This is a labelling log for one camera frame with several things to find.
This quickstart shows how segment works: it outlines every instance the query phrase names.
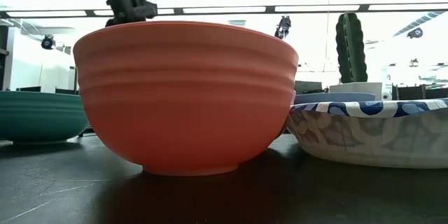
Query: bowl rim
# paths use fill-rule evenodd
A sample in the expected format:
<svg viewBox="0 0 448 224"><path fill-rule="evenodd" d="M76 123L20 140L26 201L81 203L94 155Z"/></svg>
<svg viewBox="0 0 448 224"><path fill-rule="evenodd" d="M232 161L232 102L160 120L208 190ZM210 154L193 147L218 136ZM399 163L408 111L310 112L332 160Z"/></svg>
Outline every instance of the bowl rim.
<svg viewBox="0 0 448 224"><path fill-rule="evenodd" d="M417 111L406 111L405 106L415 106ZM337 107L344 115L333 113L330 107ZM363 109L368 109L376 113L364 113ZM317 112L337 116L347 116L353 118L400 118L405 116L415 116L429 111L448 109L448 98L420 99L420 100L386 100L386 101L322 101L291 106L289 113Z"/></svg>
<svg viewBox="0 0 448 224"><path fill-rule="evenodd" d="M203 27L217 27L217 28L224 28L224 29L234 29L239 32L248 32L248 33L252 33L252 34L261 35L266 38L274 39L278 43L282 43L285 46L288 46L290 50L295 51L295 49L290 44L281 40L280 38L277 38L275 36L270 36L268 34L260 32L260 31L255 31L255 30L247 29L247 28L243 28L243 27L237 27L237 26L230 25L230 24L219 24L219 23L214 23L214 22L201 22L201 21L157 20L157 21L150 21L150 22L143 21L143 22L133 22L133 23L128 23L128 24L117 24L117 25L113 25L111 27L105 27L105 28L90 32L89 34L86 34L86 35L82 36L80 39L78 39L78 41L75 43L75 46L73 47L73 53L76 48L76 44L78 44L84 40L91 39L93 36L98 36L105 32L109 32L109 31L113 31L113 30L117 30L117 29L128 29L129 27L134 27L134 26L142 27L142 26L153 26L153 25L185 25L185 26L186 25L195 25L195 26L203 26Z"/></svg>

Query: cactus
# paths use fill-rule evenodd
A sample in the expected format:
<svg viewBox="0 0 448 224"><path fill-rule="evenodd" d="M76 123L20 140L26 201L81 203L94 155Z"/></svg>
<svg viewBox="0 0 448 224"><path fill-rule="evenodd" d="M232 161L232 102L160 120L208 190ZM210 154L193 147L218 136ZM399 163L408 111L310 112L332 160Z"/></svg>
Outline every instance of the cactus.
<svg viewBox="0 0 448 224"><path fill-rule="evenodd" d="M366 82L363 30L355 13L339 16L336 25L337 61L342 83Z"/></svg>

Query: table surface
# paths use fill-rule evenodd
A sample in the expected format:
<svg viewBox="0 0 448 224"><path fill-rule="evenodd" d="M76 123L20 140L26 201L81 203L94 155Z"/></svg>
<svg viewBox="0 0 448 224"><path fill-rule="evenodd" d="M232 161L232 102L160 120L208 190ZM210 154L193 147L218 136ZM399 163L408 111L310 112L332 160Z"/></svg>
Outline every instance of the table surface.
<svg viewBox="0 0 448 224"><path fill-rule="evenodd" d="M284 134L217 176L141 173L85 136L0 141L0 224L448 223L448 170L362 167L306 154Z"/></svg>

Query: paper plate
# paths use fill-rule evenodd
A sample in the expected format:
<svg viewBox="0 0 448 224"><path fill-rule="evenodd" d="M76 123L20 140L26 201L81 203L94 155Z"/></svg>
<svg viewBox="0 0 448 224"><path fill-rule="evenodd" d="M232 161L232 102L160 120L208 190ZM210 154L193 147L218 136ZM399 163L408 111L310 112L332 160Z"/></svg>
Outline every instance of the paper plate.
<svg viewBox="0 0 448 224"><path fill-rule="evenodd" d="M447 108L448 99L300 104L291 108L288 129L318 158L447 168Z"/></svg>

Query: teal bowl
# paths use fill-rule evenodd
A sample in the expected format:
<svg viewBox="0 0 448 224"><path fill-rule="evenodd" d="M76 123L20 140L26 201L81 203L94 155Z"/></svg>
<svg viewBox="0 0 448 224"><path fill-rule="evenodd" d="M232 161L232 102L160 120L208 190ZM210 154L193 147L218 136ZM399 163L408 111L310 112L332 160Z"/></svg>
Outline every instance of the teal bowl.
<svg viewBox="0 0 448 224"><path fill-rule="evenodd" d="M0 92L0 139L15 144L64 141L87 126L79 95Z"/></svg>

